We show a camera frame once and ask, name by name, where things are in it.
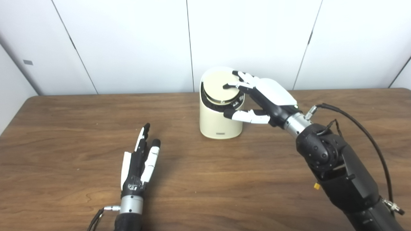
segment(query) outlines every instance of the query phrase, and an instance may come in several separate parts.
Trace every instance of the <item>cable connector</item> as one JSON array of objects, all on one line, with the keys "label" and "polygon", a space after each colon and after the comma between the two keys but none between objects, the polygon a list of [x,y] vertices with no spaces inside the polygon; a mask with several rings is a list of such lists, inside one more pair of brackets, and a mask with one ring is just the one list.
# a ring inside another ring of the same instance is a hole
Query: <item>cable connector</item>
[{"label": "cable connector", "polygon": [[389,210],[399,213],[401,216],[405,214],[405,211],[398,207],[396,203],[386,200],[384,198],[382,199],[382,201],[388,207]]},{"label": "cable connector", "polygon": [[104,210],[111,210],[111,211],[120,211],[121,207],[120,206],[106,206],[104,207]]},{"label": "cable connector", "polygon": [[307,114],[304,116],[304,119],[310,120],[311,117],[317,112],[317,106],[314,105],[312,108],[307,112]]}]

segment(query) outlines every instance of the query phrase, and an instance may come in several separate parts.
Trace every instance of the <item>black cable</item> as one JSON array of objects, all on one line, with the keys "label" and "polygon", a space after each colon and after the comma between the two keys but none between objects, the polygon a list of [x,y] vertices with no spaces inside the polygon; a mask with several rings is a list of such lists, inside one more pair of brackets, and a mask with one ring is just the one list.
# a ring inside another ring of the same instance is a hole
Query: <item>black cable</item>
[{"label": "black cable", "polygon": [[103,214],[104,212],[104,208],[100,209],[97,211],[96,215],[94,216],[94,218],[91,220],[90,225],[88,226],[87,231],[91,231],[91,229],[93,228],[93,226],[96,226],[100,216]]},{"label": "black cable", "polygon": [[336,111],[338,113],[341,113],[342,115],[344,115],[345,117],[347,117],[348,119],[350,119],[353,123],[355,123],[355,125],[357,125],[357,127],[368,137],[369,141],[371,141],[372,145],[374,146],[375,150],[377,151],[378,157],[381,160],[381,164],[383,165],[383,169],[384,169],[384,174],[387,180],[387,187],[388,187],[388,199],[391,202],[394,202],[394,196],[393,196],[393,187],[391,185],[391,177],[390,177],[390,173],[388,171],[388,167],[387,167],[387,163],[385,162],[384,156],[381,152],[381,149],[378,147],[377,143],[375,142],[375,140],[372,138],[371,134],[356,120],[354,119],[351,115],[349,115],[347,112],[333,106],[333,105],[329,105],[329,104],[318,104],[316,105],[316,107],[319,108],[324,108],[324,109],[328,109],[328,110],[332,110],[332,111]]},{"label": "black cable", "polygon": [[337,126],[338,134],[339,134],[339,136],[341,136],[341,138],[342,138],[342,132],[341,132],[341,130],[339,129],[339,123],[338,123],[337,119],[334,119],[333,121],[331,121],[331,122],[326,126],[326,128],[325,128],[324,130],[322,130],[321,132],[317,133],[317,135],[321,136],[321,135],[325,134],[328,130],[330,130],[330,128],[331,128],[331,126],[334,124],[334,122],[335,122],[335,125]]},{"label": "black cable", "polygon": [[97,218],[97,221],[94,224],[93,231],[96,231],[97,226],[99,225],[99,222],[101,221],[101,219],[102,219],[102,214]]}]

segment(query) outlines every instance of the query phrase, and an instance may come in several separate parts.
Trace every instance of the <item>wood grain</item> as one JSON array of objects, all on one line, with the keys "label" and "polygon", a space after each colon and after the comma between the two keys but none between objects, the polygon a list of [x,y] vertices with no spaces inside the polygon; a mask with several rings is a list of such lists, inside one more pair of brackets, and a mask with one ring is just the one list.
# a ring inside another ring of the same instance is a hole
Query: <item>wood grain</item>
[{"label": "wood grain", "polygon": [[[390,169],[397,216],[411,229],[411,92],[405,89],[292,91],[303,111],[326,102],[357,118],[380,145]],[[244,124],[230,140],[199,131],[197,93],[39,96],[30,98],[0,136],[0,230],[86,230],[96,211],[120,202],[124,151],[151,123],[162,148],[144,207],[144,230],[353,230],[279,128]],[[258,108],[248,98],[246,108]],[[383,196],[381,163],[358,128],[337,118],[345,139]],[[98,230],[113,230],[105,213]]]}]

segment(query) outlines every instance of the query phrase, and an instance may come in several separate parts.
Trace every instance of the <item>white wall panel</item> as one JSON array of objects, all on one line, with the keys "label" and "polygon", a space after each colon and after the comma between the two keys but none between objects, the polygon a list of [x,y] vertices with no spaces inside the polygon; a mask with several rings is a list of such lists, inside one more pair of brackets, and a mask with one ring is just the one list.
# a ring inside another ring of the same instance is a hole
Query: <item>white wall panel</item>
[{"label": "white wall panel", "polygon": [[411,61],[404,67],[397,79],[391,85],[392,88],[408,88],[411,90]]},{"label": "white wall panel", "polygon": [[96,93],[52,1],[0,0],[0,42],[40,93]]},{"label": "white wall panel", "polygon": [[54,0],[99,93],[193,91],[185,0]]},{"label": "white wall panel", "polygon": [[411,1],[324,0],[295,89],[386,88],[411,55]]},{"label": "white wall panel", "polygon": [[37,95],[0,45],[0,134],[31,96]]},{"label": "white wall panel", "polygon": [[194,86],[228,66],[292,89],[320,0],[188,0]]}]

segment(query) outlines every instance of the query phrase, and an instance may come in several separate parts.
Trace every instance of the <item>lid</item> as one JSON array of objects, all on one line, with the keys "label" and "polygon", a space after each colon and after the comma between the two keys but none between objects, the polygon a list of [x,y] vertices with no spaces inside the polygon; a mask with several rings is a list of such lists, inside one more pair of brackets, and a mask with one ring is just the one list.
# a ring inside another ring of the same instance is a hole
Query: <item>lid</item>
[{"label": "lid", "polygon": [[239,92],[237,88],[223,89],[229,82],[237,82],[238,77],[231,72],[213,72],[203,79],[204,91],[209,97],[216,101],[229,101],[235,98]]}]

